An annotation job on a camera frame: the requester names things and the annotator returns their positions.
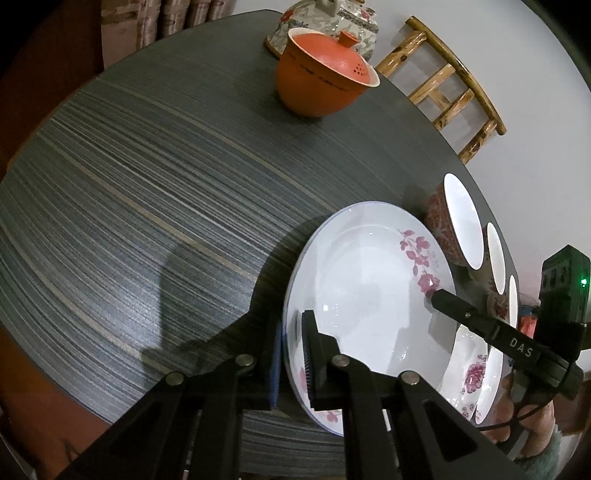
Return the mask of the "large red patterned bowl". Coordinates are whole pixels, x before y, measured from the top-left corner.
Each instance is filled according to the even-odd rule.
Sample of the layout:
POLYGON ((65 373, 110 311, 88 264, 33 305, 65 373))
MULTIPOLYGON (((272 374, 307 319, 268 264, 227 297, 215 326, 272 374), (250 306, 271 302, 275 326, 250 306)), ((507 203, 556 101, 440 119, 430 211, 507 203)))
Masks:
POLYGON ((484 235, 476 205, 462 181, 447 173, 428 201, 425 223, 444 254, 460 267, 484 262, 484 235))

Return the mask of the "white floral plate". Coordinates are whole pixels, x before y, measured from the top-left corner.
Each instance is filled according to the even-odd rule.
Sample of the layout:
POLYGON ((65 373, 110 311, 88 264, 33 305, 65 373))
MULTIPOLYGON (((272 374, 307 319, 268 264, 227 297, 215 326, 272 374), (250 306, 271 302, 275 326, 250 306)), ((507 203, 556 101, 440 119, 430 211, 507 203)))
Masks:
POLYGON ((342 353, 370 370, 406 370, 440 384, 457 324, 437 312, 431 294, 454 291, 450 266, 428 228, 406 210, 366 201, 318 227, 304 246, 283 307, 283 358, 297 401, 318 426, 342 435, 339 410, 315 411, 308 400, 301 315, 311 310, 318 330, 342 353))
POLYGON ((496 399, 504 355, 461 325, 438 392, 464 418, 481 425, 496 399))

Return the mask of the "small white bowl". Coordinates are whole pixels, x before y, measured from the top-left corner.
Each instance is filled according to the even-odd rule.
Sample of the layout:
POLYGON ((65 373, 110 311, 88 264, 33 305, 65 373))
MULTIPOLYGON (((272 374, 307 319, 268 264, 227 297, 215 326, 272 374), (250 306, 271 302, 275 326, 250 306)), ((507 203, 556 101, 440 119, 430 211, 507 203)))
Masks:
POLYGON ((517 327, 519 319, 519 295, 514 275, 509 276, 506 291, 503 294, 490 292, 487 299, 487 313, 490 317, 517 327))

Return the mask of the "medium white bowl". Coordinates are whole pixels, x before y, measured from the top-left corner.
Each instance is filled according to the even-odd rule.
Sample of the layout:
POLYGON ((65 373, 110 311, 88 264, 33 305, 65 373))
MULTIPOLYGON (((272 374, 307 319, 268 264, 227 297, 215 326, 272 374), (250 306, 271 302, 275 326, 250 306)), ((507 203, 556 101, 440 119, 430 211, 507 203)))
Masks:
POLYGON ((470 278, 485 290, 503 295, 506 290, 506 261, 500 235, 492 222, 483 227, 484 259, 480 269, 469 269, 470 278))

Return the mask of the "orange lidded clay bowl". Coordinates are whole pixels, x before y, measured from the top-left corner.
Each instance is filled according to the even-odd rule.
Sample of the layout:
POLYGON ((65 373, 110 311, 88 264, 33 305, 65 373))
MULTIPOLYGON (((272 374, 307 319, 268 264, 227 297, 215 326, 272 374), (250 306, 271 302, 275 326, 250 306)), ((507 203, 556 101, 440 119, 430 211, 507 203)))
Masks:
POLYGON ((356 52, 359 39, 304 27, 290 29, 276 69, 280 100, 297 115, 321 118, 345 109, 381 84, 374 67, 356 52))

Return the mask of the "floral porcelain teapot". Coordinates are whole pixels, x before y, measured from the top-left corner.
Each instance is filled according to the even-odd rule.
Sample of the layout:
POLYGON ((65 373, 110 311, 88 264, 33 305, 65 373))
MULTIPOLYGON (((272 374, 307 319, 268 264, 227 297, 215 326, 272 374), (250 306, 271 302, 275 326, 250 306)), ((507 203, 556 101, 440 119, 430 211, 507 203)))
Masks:
POLYGON ((348 31, 359 40, 353 49, 366 61, 374 54, 379 33, 376 12, 363 1, 298 1, 283 13, 276 29, 264 40, 274 56, 283 54, 293 28, 308 28, 335 38, 341 31, 348 31))

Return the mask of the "striped curtain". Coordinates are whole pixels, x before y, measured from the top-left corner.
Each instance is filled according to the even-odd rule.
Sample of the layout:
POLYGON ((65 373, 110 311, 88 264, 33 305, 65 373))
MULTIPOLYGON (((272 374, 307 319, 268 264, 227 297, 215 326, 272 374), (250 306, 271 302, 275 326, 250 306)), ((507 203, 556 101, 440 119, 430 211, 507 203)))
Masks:
POLYGON ((184 29, 231 15, 230 0, 102 0, 104 68, 184 29))

